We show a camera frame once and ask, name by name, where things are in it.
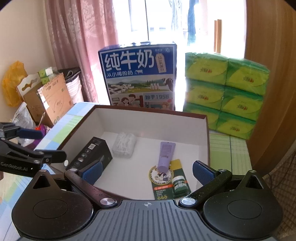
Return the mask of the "green balm blister card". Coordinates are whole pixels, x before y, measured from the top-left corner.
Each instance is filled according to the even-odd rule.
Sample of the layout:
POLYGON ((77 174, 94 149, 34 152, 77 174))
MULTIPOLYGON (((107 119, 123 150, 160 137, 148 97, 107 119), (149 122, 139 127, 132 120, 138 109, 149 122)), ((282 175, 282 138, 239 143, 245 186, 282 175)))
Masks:
POLYGON ((166 173, 160 172, 157 166, 153 166, 149 171, 149 180, 152 183, 155 200, 178 199, 191 192, 179 159, 170 162, 166 173))

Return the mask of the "open cardboard box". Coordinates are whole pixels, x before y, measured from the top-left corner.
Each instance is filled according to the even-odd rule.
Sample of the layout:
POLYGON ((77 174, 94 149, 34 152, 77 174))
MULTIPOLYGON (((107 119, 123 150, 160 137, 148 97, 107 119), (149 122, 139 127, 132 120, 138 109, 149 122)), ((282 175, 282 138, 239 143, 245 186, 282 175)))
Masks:
POLYGON ((43 85, 38 74, 28 75, 16 87, 36 123, 53 127, 72 107, 73 101, 62 73, 43 85))

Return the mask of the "clear plastic bag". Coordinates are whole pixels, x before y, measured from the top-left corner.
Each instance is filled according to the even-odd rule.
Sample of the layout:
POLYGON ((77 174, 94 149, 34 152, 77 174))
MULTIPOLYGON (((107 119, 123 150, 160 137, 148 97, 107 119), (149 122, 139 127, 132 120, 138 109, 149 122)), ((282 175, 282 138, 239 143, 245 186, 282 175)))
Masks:
MULTIPOLYGON (((36 124, 33 121, 25 102, 22 102, 18 110, 15 112, 12 122, 22 128, 34 130, 36 127, 36 124)), ((17 141, 23 147, 26 147, 33 142, 33 140, 30 140, 28 138, 17 138, 17 141)))

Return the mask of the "brown cardboard storage box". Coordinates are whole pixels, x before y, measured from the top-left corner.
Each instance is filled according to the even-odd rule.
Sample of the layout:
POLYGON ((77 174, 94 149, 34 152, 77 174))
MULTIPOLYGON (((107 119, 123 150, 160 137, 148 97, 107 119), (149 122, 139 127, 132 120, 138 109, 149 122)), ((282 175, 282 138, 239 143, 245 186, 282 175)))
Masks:
POLYGON ((197 160, 209 162, 205 115, 80 102, 53 126, 37 148, 64 150, 72 161, 93 137, 104 139, 112 147, 121 132, 137 137, 132 157, 114 157, 96 187, 131 199, 153 199, 149 171, 158 163, 164 141, 176 144, 173 158, 181 161, 190 189, 201 186, 193 176, 192 166, 197 160))

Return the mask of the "pink curtain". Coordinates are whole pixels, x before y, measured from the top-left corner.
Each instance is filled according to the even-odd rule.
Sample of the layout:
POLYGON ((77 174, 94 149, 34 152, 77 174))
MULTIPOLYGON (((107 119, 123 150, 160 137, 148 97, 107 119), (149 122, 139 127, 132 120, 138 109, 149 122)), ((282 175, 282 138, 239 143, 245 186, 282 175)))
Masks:
POLYGON ((109 105, 98 52, 118 44, 113 2, 45 1, 44 6, 57 67, 79 67, 84 99, 109 105))

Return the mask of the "purple gift box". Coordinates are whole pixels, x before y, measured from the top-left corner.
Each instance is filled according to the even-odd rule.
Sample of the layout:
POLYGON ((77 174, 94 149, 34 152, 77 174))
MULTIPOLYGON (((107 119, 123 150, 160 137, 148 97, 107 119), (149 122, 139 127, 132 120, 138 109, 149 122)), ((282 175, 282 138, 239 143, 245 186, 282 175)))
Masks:
POLYGON ((32 148, 36 148, 36 146, 41 142, 42 138, 46 135, 47 133, 47 127, 43 124, 38 125, 37 127, 35 127, 35 130, 40 131, 42 133, 42 137, 41 139, 38 140, 34 140, 32 142, 32 148))

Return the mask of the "clear floss pick box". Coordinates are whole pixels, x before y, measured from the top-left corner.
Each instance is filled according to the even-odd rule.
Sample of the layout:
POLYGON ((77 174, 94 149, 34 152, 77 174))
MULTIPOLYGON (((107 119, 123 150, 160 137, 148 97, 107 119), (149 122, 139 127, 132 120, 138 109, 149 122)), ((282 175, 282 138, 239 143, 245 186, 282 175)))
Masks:
POLYGON ((136 143, 137 137, 134 134, 121 132, 112 146, 112 153, 115 157, 131 158, 136 143))

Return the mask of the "green tissue pack stack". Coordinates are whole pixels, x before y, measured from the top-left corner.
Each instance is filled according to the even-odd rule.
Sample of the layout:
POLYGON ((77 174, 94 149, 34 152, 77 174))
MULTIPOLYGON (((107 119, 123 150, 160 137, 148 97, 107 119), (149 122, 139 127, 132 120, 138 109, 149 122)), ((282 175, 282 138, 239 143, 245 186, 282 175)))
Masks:
POLYGON ((183 110, 204 114, 208 128, 248 140, 263 106, 270 71, 246 59, 189 52, 183 110))

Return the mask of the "white paper shopping bag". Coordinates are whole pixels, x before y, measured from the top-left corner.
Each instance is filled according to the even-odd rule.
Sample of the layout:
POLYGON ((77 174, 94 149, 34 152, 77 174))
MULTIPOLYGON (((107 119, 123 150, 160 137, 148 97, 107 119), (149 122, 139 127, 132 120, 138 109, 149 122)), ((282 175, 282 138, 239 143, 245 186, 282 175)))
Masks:
POLYGON ((84 102, 81 84, 81 69, 80 67, 59 69, 59 73, 63 73, 66 86, 73 104, 84 102))

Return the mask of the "brown quilted chair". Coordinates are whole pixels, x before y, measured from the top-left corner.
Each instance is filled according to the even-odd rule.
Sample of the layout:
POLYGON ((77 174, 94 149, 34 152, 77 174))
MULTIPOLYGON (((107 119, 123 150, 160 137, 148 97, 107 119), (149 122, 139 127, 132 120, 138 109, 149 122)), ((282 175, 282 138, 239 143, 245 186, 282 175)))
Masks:
POLYGON ((289 151, 263 179, 283 209, 283 220, 276 236, 295 235, 295 150, 289 151))

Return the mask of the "purple cream tube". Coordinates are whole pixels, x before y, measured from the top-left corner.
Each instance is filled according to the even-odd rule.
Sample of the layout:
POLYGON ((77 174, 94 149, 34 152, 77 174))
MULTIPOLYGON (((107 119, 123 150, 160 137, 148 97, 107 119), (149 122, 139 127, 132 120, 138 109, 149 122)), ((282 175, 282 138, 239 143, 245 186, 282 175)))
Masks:
POLYGON ((170 162, 172 160, 176 144, 172 142, 161 142, 159 152, 158 171, 166 173, 169 169, 170 162))

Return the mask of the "yellow plastic bag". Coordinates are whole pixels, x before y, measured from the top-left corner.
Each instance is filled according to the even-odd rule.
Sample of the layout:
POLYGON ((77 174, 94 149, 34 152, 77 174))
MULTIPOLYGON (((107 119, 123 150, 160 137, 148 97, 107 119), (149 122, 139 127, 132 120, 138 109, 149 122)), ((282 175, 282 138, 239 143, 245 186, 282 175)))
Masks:
POLYGON ((24 64, 20 61, 15 61, 2 78, 2 90, 6 104, 10 107, 17 107, 21 104, 22 99, 16 90, 17 86, 24 78, 28 76, 24 64))

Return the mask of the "blue milk carton box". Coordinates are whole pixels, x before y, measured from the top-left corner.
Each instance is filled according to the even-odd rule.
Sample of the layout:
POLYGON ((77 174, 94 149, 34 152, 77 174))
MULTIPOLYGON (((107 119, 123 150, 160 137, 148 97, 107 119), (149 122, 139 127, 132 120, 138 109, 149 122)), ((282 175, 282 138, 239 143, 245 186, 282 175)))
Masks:
POLYGON ((175 43, 112 45, 98 56, 111 105, 175 110, 175 43))

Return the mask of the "long black product box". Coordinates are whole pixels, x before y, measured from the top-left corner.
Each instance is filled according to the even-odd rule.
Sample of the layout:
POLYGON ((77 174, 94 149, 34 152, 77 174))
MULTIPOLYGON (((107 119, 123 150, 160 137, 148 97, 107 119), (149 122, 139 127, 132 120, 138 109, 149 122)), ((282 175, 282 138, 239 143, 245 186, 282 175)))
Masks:
POLYGON ((97 161, 102 162, 103 170, 105 170, 112 159, 113 157, 106 141, 98 137, 93 137, 74 160, 68 164, 66 170, 70 168, 81 170, 97 161))

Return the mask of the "checkered tablecloth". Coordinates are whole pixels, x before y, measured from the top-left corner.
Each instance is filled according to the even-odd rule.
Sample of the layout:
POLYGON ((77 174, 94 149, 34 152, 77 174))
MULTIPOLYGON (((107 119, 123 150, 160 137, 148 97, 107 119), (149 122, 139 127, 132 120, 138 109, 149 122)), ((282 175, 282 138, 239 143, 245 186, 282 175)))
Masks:
MULTIPOLYGON (((95 186, 132 199, 153 200, 150 168, 158 163, 160 143, 174 142, 173 158, 181 162, 191 190, 201 185, 192 172, 193 163, 210 163, 210 137, 204 117, 174 111, 123 110, 90 102, 75 104, 47 133, 38 147, 63 149, 69 160, 92 137, 106 140, 112 147, 118 133, 137 137, 130 158, 115 157, 103 171, 95 186)), ((106 214, 103 224, 95 228, 89 240, 217 240, 217 236, 197 225, 190 213, 182 211, 172 218, 172 207, 163 205, 151 211, 143 205, 130 204, 123 211, 106 214)))

